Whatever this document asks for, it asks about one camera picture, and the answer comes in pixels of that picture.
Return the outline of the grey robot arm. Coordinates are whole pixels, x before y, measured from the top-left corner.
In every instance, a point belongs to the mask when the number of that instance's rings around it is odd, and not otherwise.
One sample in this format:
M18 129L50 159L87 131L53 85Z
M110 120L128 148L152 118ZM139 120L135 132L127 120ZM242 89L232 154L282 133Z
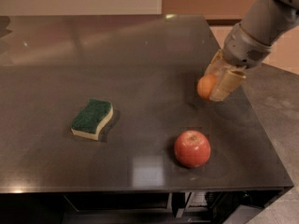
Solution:
M298 24L299 0L256 0L199 79L199 96L223 101L246 79L245 71L261 64L275 42Z

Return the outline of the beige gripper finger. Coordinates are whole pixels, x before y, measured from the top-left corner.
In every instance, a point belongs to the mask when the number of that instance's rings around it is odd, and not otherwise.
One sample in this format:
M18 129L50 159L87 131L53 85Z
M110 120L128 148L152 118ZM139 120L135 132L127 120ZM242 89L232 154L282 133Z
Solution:
M231 70L232 66L226 62L223 58L223 52L219 49L214 57L212 58L210 64L207 66L206 71L204 73L205 76L207 75L214 75L216 77L221 77L224 73L228 70Z
M237 70L226 69L218 78L216 85L213 87L209 100L221 102L235 91L246 79L246 75Z

